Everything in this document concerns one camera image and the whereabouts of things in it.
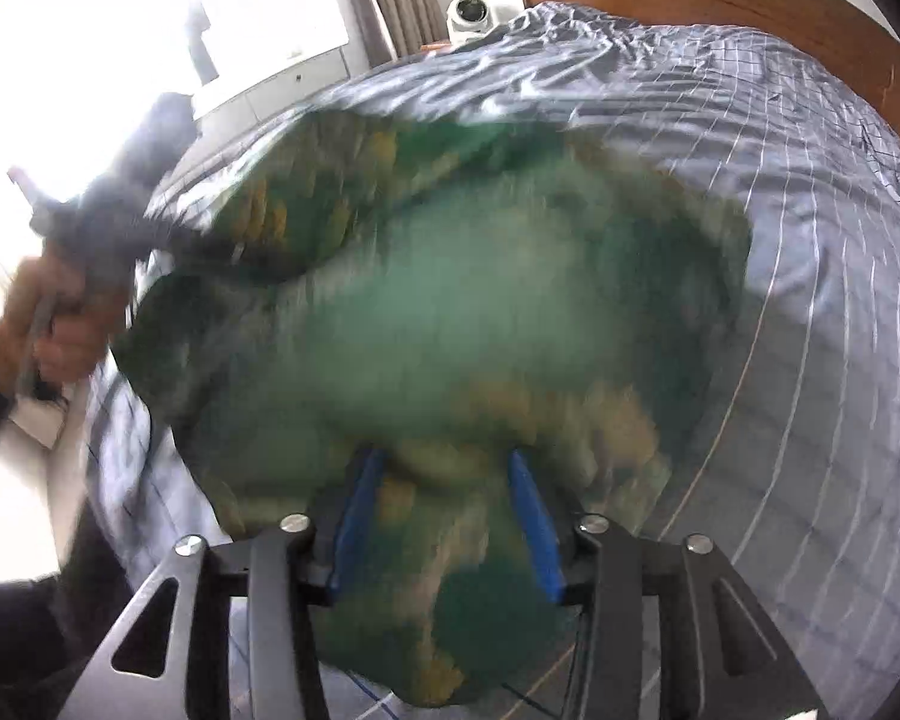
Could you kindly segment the person's left hand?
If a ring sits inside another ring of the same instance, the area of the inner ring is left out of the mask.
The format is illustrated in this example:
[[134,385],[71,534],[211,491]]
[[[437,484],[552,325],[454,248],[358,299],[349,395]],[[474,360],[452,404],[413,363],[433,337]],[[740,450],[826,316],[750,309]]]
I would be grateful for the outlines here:
[[45,252],[25,259],[0,317],[0,392],[17,392],[20,372],[50,385],[85,379],[123,332],[130,285],[87,288],[82,271]]

